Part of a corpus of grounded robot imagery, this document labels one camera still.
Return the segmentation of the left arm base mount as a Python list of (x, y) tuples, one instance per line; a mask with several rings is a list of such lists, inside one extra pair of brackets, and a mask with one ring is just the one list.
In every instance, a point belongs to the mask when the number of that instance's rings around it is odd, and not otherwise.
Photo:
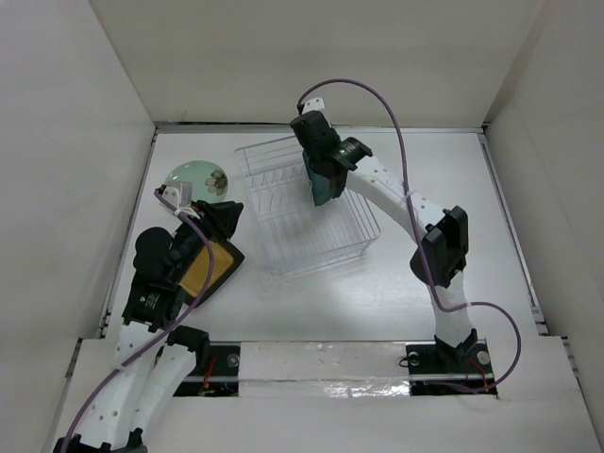
[(195, 357), (195, 367), (178, 385), (174, 397), (232, 397), (239, 394), (241, 344), (214, 342), (208, 332), (179, 326), (166, 345), (184, 345)]

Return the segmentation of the teal square plate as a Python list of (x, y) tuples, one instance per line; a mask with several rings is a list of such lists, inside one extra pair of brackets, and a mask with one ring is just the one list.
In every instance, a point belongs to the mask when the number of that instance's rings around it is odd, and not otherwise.
[(310, 190), (312, 201), (315, 206), (325, 205), (333, 198), (334, 191), (331, 181), (324, 176), (314, 173), (310, 167), (310, 156), (307, 151), (302, 153), (302, 158), (307, 171), (307, 176), (310, 182)]

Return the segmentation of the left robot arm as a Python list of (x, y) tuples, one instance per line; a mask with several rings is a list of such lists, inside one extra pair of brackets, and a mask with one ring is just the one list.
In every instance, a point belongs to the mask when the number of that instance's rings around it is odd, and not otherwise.
[(144, 452), (152, 428), (189, 374), (211, 375), (216, 359), (208, 332), (184, 319), (241, 266), (231, 243), (240, 202), (196, 201), (165, 207), (175, 232), (154, 226), (135, 242), (135, 274), (109, 375), (82, 405), (57, 452)]

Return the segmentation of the mint floral round plate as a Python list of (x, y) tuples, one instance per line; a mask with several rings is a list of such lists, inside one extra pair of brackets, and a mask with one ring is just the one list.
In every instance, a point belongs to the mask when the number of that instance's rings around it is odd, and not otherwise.
[(211, 161), (185, 162), (177, 166), (165, 179), (166, 185), (180, 182), (192, 184), (192, 201), (221, 202), (227, 195), (227, 174), (219, 165)]

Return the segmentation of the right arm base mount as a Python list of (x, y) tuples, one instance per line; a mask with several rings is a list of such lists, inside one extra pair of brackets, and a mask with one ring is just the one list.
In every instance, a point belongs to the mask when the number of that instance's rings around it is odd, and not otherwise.
[(497, 394), (488, 346), (475, 330), (458, 348), (437, 338), (407, 343), (398, 365), (408, 372), (412, 396)]

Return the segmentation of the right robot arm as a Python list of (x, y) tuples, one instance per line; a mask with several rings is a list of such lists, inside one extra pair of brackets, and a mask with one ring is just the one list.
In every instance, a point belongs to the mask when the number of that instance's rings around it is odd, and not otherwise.
[(358, 139), (342, 139), (319, 110), (290, 123), (303, 149), (312, 200), (322, 206), (344, 191), (357, 193), (376, 205), (416, 243), (410, 260), (413, 274), (428, 287), (435, 316), (436, 360), (457, 371), (470, 360), (478, 341), (470, 321), (463, 270), (469, 250), (468, 215), (413, 193), (406, 180), (391, 173)]

